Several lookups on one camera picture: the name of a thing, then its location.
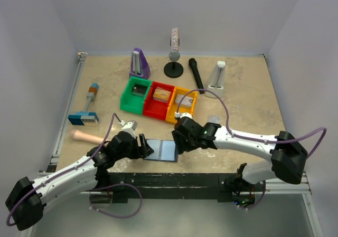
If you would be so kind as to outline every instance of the green bin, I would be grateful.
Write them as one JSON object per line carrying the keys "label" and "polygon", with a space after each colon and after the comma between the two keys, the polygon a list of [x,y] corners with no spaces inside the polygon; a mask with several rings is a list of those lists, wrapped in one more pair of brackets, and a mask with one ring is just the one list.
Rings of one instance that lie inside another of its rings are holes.
{"label": "green bin", "polygon": [[[132,94],[132,90],[135,84],[140,84],[148,87],[143,97],[135,96]],[[147,98],[151,85],[151,80],[145,80],[138,77],[130,77],[126,89],[121,96],[120,109],[142,115],[144,101]]]}

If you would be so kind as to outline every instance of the handheld microphone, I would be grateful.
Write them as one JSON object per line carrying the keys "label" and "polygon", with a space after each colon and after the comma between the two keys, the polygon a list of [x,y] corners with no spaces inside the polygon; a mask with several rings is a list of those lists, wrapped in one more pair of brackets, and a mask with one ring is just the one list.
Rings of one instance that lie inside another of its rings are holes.
{"label": "handheld microphone", "polygon": [[203,83],[202,83],[202,80],[201,80],[201,77],[200,77],[200,73],[197,69],[197,62],[196,62],[195,59],[189,59],[189,67],[191,68],[192,73],[194,74],[197,88],[203,89],[204,88]]}

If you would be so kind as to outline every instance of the small white object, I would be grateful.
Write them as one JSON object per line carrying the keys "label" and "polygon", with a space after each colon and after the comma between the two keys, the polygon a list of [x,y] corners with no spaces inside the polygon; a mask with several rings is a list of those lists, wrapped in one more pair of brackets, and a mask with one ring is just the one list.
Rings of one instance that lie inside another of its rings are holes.
{"label": "small white object", "polygon": [[123,127],[122,127],[122,131],[125,131],[127,133],[129,133],[133,138],[135,138],[135,130],[137,127],[137,122],[136,121],[130,121],[128,123],[126,123]]}
{"label": "small white object", "polygon": [[182,113],[182,114],[180,115],[180,118],[182,118],[182,117],[189,117],[189,118],[191,118],[191,119],[192,119],[192,116],[191,116],[191,114],[190,114],[190,113],[188,113],[188,112]]}
{"label": "small white object", "polygon": [[191,114],[188,113],[188,112],[185,112],[185,113],[182,113],[182,114],[179,113],[179,112],[175,112],[174,116],[175,116],[175,118],[189,117],[189,118],[192,119]]}
{"label": "small white object", "polygon": [[123,120],[121,120],[121,122],[119,122],[119,124],[123,127],[126,124],[126,122],[124,122]]}
{"label": "small white object", "polygon": [[[226,63],[223,61],[218,61],[205,88],[217,94],[219,97],[223,97],[225,73]],[[205,92],[205,96],[216,98],[216,96],[209,92]]]}

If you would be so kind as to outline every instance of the small box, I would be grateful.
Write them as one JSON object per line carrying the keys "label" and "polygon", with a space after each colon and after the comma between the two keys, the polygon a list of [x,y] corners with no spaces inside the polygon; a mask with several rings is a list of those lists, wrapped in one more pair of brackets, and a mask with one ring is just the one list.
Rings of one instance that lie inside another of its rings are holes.
{"label": "small box", "polygon": [[143,97],[146,94],[148,87],[140,84],[135,84],[132,89],[132,94]]}
{"label": "small box", "polygon": [[[182,99],[183,95],[182,94],[178,94],[176,99],[175,99],[175,105],[179,105],[181,99]],[[184,107],[184,108],[188,108],[190,109],[191,106],[192,106],[192,103],[194,101],[194,98],[190,97],[190,96],[186,96],[184,97],[182,103],[181,103],[181,106]]]}
{"label": "small box", "polygon": [[156,88],[153,94],[153,98],[156,101],[161,101],[161,102],[168,102],[170,97],[170,92],[160,89],[160,88]]}

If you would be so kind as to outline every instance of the yellow bin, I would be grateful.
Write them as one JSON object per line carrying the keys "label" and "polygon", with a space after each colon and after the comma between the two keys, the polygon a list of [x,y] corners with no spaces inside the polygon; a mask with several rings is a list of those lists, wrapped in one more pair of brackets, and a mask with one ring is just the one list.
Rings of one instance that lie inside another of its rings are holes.
{"label": "yellow bin", "polygon": [[[180,88],[180,87],[175,87],[174,91],[173,91],[173,97],[171,97],[169,106],[168,106],[168,111],[167,111],[167,116],[165,118],[165,120],[167,122],[172,122],[172,123],[177,123],[177,120],[175,119],[175,112],[177,110],[177,105],[175,104],[175,99],[177,97],[178,94],[182,94],[185,95],[186,93],[188,93],[190,90],[186,89],[186,88]],[[194,98],[193,102],[192,102],[192,106],[191,108],[184,108],[184,107],[180,107],[179,112],[180,113],[190,113],[191,116],[193,116],[194,114],[194,108],[195,108],[195,104],[197,101],[197,95],[198,95],[198,91],[192,92],[190,94],[188,94],[188,96]]]}

